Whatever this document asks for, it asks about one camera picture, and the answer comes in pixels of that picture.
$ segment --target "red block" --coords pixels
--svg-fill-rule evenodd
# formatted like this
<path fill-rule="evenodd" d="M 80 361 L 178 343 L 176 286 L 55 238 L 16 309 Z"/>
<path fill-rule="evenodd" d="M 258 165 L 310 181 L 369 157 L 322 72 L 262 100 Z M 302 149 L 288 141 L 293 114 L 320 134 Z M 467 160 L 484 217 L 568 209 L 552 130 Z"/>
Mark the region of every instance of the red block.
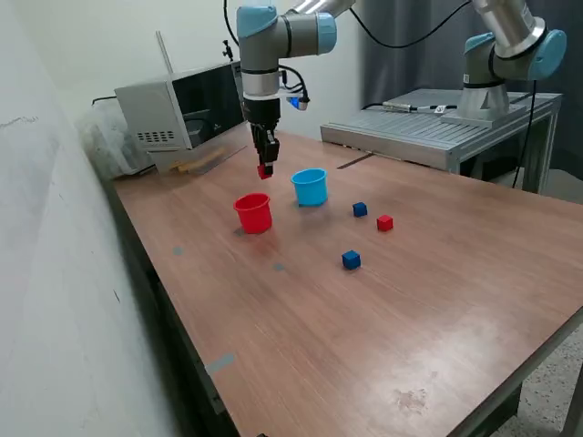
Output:
<path fill-rule="evenodd" d="M 382 232 L 391 230 L 393 228 L 393 218 L 389 216 L 381 216 L 376 220 L 376 227 Z"/>

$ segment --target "red cup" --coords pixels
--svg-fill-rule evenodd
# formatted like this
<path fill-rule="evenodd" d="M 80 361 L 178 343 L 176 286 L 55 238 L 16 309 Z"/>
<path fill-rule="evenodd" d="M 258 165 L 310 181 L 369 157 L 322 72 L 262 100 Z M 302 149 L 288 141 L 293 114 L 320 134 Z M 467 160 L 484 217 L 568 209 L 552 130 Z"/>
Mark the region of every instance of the red cup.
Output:
<path fill-rule="evenodd" d="M 237 200 L 233 207 L 248 234 L 261 234 L 271 227 L 270 197 L 267 194 L 248 194 Z"/>

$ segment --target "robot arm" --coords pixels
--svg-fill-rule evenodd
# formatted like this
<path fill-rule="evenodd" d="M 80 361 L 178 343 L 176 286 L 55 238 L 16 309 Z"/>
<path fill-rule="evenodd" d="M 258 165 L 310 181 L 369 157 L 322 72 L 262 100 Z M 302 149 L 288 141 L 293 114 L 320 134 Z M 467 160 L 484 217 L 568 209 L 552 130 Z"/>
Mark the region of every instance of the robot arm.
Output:
<path fill-rule="evenodd" d="M 302 0 L 284 15 L 278 15 L 274 6 L 239 8 L 244 115 L 251 124 L 262 178 L 273 174 L 279 154 L 274 130 L 281 116 L 280 59 L 331 52 L 336 45 L 335 18 L 354 3 Z M 538 80 L 555 72 L 567 47 L 564 32 L 548 31 L 545 20 L 532 16 L 525 0 L 473 0 L 473 4 L 491 33 L 466 43 L 465 88 L 490 88 L 505 79 Z M 298 100 L 295 106 L 305 109 L 307 93 Z"/>

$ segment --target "blue tape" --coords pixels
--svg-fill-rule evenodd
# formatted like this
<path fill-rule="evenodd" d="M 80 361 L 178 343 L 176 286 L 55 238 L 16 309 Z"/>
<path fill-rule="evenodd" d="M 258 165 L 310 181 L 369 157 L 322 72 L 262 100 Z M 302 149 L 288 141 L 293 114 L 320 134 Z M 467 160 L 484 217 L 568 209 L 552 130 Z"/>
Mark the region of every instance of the blue tape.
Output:
<path fill-rule="evenodd" d="M 481 46 L 483 43 L 487 42 L 487 41 L 492 41 L 494 39 L 494 34 L 492 32 L 488 32 L 487 34 L 482 34 L 482 35 L 476 35 L 476 36 L 472 36 L 471 38 L 468 38 L 467 41 L 465 41 L 465 52 L 467 53 L 470 50 Z"/>
<path fill-rule="evenodd" d="M 209 375 L 216 373 L 217 371 L 220 371 L 221 369 L 224 369 L 225 367 L 227 367 L 228 365 L 232 364 L 235 361 L 235 356 L 232 353 L 226 353 L 224 354 L 222 357 L 220 357 L 218 360 L 212 362 L 211 364 L 209 364 L 208 366 L 205 367 L 207 373 Z"/>
<path fill-rule="evenodd" d="M 540 44 L 528 69 L 528 80 L 540 80 L 551 76 L 563 62 L 567 51 L 567 34 L 551 30 Z"/>
<path fill-rule="evenodd" d="M 336 19 L 327 13 L 319 13 L 318 19 L 318 55 L 330 53 L 338 41 Z"/>
<path fill-rule="evenodd" d="M 275 6 L 241 6 L 237 9 L 237 36 L 253 36 L 277 22 Z"/>

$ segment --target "blue cup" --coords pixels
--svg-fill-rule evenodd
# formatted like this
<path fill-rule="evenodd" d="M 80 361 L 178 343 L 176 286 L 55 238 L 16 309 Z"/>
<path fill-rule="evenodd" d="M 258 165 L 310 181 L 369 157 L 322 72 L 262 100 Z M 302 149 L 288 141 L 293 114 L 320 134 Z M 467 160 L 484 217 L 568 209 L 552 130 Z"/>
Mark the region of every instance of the blue cup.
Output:
<path fill-rule="evenodd" d="M 301 207 L 319 207 L 328 199 L 327 176 L 323 168 L 307 168 L 291 177 Z"/>

